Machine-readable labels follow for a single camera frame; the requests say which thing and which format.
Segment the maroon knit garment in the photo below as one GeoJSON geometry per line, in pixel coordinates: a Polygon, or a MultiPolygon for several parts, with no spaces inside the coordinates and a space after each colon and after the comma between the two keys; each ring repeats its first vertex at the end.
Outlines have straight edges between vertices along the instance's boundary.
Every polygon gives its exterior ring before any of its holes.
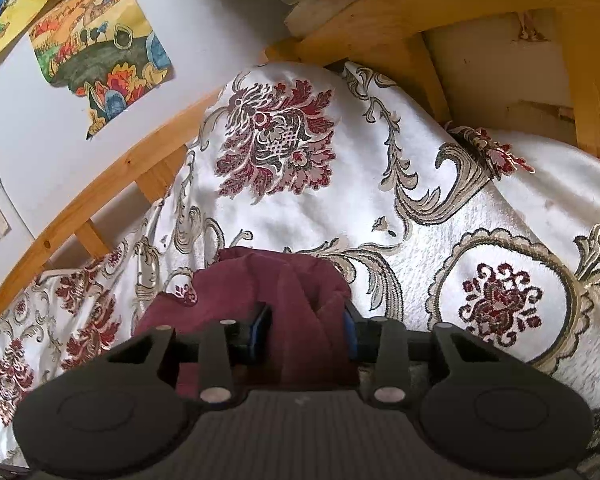
{"type": "Polygon", "coordinates": [[[193,276],[196,298],[160,292],[137,323],[136,336],[160,325],[198,333],[212,322],[242,322],[264,304],[272,325],[263,367],[241,367],[237,382],[255,389],[321,390],[358,384],[349,359],[344,314],[351,293],[328,261],[234,247],[193,276]]]}

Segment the white floral bedspread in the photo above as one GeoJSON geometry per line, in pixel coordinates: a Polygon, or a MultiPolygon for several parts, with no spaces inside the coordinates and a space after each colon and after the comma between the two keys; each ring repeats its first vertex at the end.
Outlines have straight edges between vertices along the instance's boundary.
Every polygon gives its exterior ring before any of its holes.
{"type": "Polygon", "coordinates": [[[0,315],[0,464],[34,388],[128,339],[159,294],[199,310],[234,246],[324,259],[366,316],[453,323],[588,401],[600,479],[600,160],[542,136],[442,127],[393,81],[270,64],[237,75],[166,190],[110,254],[0,315]]]}

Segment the colourful painting poster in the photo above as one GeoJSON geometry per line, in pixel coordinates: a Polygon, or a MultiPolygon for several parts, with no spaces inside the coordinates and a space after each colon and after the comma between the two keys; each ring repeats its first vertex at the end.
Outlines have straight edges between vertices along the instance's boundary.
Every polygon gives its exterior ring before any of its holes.
{"type": "Polygon", "coordinates": [[[29,32],[53,87],[86,99],[91,139],[168,78],[169,55],[136,0],[64,0],[29,32]]]}

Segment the wooden bed frame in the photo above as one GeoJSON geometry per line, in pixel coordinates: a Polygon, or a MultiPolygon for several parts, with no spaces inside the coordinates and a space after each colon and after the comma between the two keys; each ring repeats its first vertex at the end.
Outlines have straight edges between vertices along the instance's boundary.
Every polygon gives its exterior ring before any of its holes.
{"type": "MultiPolygon", "coordinates": [[[[428,30],[506,12],[554,9],[562,33],[562,55],[569,78],[578,147],[600,156],[600,0],[358,0],[338,6],[324,0],[329,18],[265,50],[270,61],[294,60],[329,65],[350,58],[381,70],[417,92],[437,120],[449,116],[440,80],[422,42],[428,30]]],[[[127,186],[136,184],[155,200],[171,183],[186,142],[199,125],[215,90],[204,86],[199,100],[189,99],[145,129],[142,138],[118,157],[68,203],[8,266],[0,279],[0,313],[50,257],[71,237],[100,257],[108,249],[93,217],[127,186]]]]}

